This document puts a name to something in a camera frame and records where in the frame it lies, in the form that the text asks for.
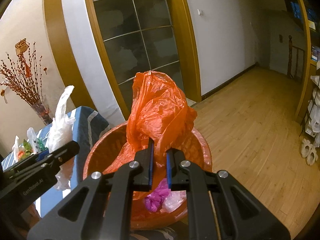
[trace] white wall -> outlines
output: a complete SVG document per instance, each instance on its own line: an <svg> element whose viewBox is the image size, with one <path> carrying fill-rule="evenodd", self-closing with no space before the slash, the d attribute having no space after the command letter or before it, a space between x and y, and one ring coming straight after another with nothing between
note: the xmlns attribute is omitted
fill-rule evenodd
<svg viewBox="0 0 320 240"><path fill-rule="evenodd" d="M266 15L256 0L187 0L199 58L201 94L259 61L269 65ZM199 16L197 9L203 10Z"/></svg>
<svg viewBox="0 0 320 240"><path fill-rule="evenodd" d="M104 71L92 34L85 0L62 0L73 54L98 112L116 126L125 121Z"/></svg>
<svg viewBox="0 0 320 240"><path fill-rule="evenodd" d="M287 74L289 59L289 35L292 36L292 44L306 49L303 30L289 17L286 12L268 12L270 28L270 69ZM283 43L279 42L279 34L283 36ZM296 66L296 49L292 50L292 75ZM302 75L303 56L299 53L298 77Z"/></svg>
<svg viewBox="0 0 320 240"><path fill-rule="evenodd" d="M42 65L47 67L47 75L43 75L43 94L46 95L50 109L55 112L58 100L65 86L55 64L51 47L48 42L44 24L43 0L12 0L0 19L0 59L7 60L5 52L16 59L14 45L27 38L29 43L36 42L37 57L43 56ZM0 150L6 156L18 135L27 138L27 129L41 129L44 124L31 107L7 89L6 105L0 98ZM67 111L74 109L71 100L68 101Z"/></svg>

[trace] doorway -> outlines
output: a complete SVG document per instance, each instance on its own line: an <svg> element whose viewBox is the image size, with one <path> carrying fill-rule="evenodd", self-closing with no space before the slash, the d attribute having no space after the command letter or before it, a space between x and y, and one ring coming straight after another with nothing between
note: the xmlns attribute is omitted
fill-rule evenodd
<svg viewBox="0 0 320 240"><path fill-rule="evenodd" d="M166 0L93 0L116 83L132 106L137 72L166 73L184 91L177 45Z"/></svg>

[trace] wooden floor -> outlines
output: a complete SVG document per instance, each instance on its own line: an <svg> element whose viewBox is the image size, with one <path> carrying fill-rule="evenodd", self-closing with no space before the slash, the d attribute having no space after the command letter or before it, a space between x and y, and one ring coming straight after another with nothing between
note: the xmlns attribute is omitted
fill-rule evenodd
<svg viewBox="0 0 320 240"><path fill-rule="evenodd" d="M194 106L195 127L206 138L213 171L229 171L294 238L320 202L318 163L300 155L300 125L293 120L299 85L255 67Z"/></svg>

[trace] pink plastic bag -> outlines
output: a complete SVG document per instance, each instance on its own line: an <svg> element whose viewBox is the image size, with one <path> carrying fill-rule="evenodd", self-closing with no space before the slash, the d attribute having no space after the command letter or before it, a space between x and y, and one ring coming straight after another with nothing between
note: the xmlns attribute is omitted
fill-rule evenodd
<svg viewBox="0 0 320 240"><path fill-rule="evenodd" d="M167 179L164 178L158 187L143 199L146 208L151 212L157 212L169 193Z"/></svg>

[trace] white shoe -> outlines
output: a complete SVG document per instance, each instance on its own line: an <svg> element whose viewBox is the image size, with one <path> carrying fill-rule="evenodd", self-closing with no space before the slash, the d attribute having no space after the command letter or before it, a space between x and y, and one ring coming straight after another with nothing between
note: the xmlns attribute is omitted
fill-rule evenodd
<svg viewBox="0 0 320 240"><path fill-rule="evenodd" d="M310 150L312 149L313 145L310 143L309 140L303 139L302 146L301 146L301 156L305 158L309 155Z"/></svg>
<svg viewBox="0 0 320 240"><path fill-rule="evenodd" d="M311 150L309 151L309 154L307 156L307 164L309 166L311 166L312 164L314 164L316 162L316 160L318 159L318 155L317 155L317 150L316 148L313 146L311 148Z"/></svg>

